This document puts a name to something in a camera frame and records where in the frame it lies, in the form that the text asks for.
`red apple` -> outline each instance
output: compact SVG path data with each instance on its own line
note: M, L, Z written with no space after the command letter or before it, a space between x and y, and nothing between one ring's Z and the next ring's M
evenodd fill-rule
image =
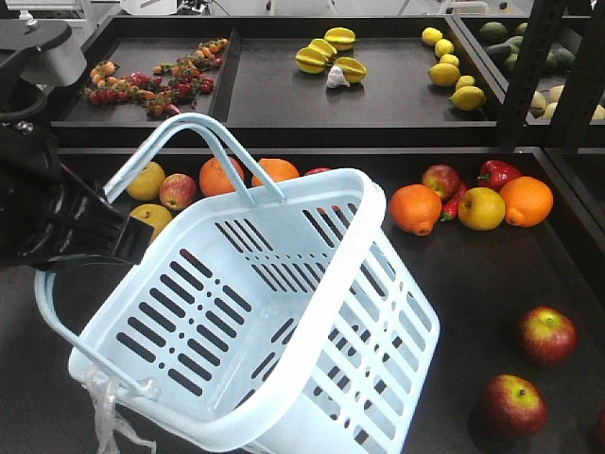
M160 186L160 202L170 210L181 211L193 203L197 191L198 185L193 178L173 173Z
M515 375L497 375L479 398L479 417L491 435L517 440L540 431L548 413L545 400L529 381Z
M434 164L423 173L422 184L433 189L442 201L452 198L460 183L456 170L447 164Z
M304 175L313 175L315 173L327 172L328 170L332 170L330 167L315 167L311 170L304 173Z
M599 446L605 448L605 409L600 411L596 419L595 437Z
M531 362L554 367L572 354L578 343L578 332L572 321L559 311L539 306L519 321L519 342Z

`garlic bulb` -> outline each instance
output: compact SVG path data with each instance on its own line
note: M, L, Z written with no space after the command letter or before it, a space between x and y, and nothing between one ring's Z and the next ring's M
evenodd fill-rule
M351 84L344 77L344 73L339 66L332 66L330 72L328 73L328 79L325 82L328 88L337 88L340 85L344 85L346 87L350 87Z

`basket handle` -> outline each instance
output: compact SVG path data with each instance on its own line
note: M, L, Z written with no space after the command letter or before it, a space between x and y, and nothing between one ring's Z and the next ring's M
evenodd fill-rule
M206 140L211 151L225 169L225 172L238 195L250 206L255 205L255 200L252 197L250 190L239 178L239 175L229 160L219 138L222 139L222 141L241 160L244 166L263 182L267 191L271 193L276 201L285 200L284 192L276 182L269 177L266 171L260 167L256 161L254 161L250 154L222 124L212 117L200 113L182 113L165 120L165 122L162 123L145 142L143 142L141 147L130 156L126 163L105 184L103 189L108 201L113 202L117 199L170 137L177 132L186 129L195 131ZM66 341L77 348L82 355L96 364L108 377L117 376L127 390L147 398L156 397L159 390L152 385L152 381L144 380L139 382L134 380L122 369L100 355L91 345L84 342L77 334L62 323L57 316L54 306L53 287L55 284L55 276L56 274L54 272L36 271L34 290L38 309L42 314L44 321Z
M285 194L274 182L266 171L251 157L235 137L218 121L211 116L201 113L180 113L165 120L154 132L141 144L141 146L130 156L124 165L113 175L103 187L109 202L115 199L126 189L126 187L143 170L143 167L153 159L162 149L165 143L177 132L192 130L198 133L208 144L211 152L220 162L227 173L229 181L235 187L235 191L246 201L249 206L256 202L250 190L244 185L232 162L227 156L225 148L221 145L222 140L233 152L242 164L255 175L276 201L284 201Z

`avocado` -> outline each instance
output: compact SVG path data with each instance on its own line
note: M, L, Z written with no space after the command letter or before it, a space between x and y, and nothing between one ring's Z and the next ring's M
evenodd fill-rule
M487 44L501 44L509 37L509 31L501 22L486 22L479 29L479 37Z
M496 64L500 64L510 55L510 44L493 44L485 48L485 52Z
M517 63L517 57L517 54L510 54L503 62L504 69L509 74L512 74L512 71L514 70L514 65Z
M576 56L571 50L566 49L565 47L560 47L553 50L552 53L555 55L557 67L559 69L562 71L569 71L571 69L576 59Z
M546 62L544 63L544 73L552 74L557 69L557 57L552 52L548 52Z
M527 22L519 24L513 31L516 36L525 36L527 30Z
M516 48L517 49L516 52L514 52L514 49L512 51L515 54L518 54L519 49L521 48L521 44L523 43L523 36L519 36L519 35L512 36L506 40L506 43L510 44L512 47Z

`cherry tomato vine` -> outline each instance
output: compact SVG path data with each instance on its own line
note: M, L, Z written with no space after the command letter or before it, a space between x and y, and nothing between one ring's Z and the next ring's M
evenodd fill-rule
M92 86L85 87L81 95L95 106L137 103L155 118L180 114L179 104L189 102L195 107L199 95L214 90L214 81L203 73L222 65L223 60L217 54L228 43L225 38L200 43L194 52L174 63L155 65L151 76L136 71L117 77L119 65L101 61L91 70Z

